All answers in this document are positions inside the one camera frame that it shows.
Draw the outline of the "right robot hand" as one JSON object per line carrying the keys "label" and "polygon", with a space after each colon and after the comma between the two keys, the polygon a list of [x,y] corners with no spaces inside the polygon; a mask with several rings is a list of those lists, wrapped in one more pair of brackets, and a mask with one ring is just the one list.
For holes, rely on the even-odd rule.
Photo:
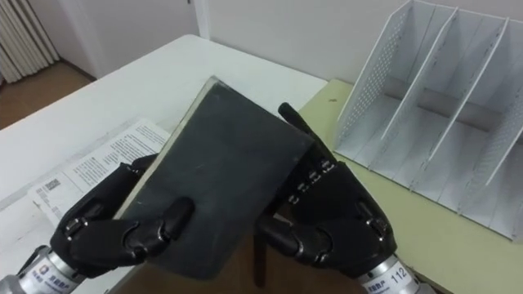
{"label": "right robot hand", "polygon": [[257,219],[257,233],[303,265],[337,270],[349,278],[367,274],[396,252],[391,222],[290,104],[281,104],[278,112],[313,145]]}

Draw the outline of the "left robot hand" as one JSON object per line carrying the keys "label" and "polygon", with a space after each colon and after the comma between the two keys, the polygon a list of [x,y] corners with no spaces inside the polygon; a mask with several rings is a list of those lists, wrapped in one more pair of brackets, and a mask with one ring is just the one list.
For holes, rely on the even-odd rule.
{"label": "left robot hand", "polygon": [[189,198],[176,199],[149,218],[115,217],[156,157],[120,163],[61,218],[50,247],[76,273],[96,278],[119,267],[139,265],[180,238],[194,213]]}

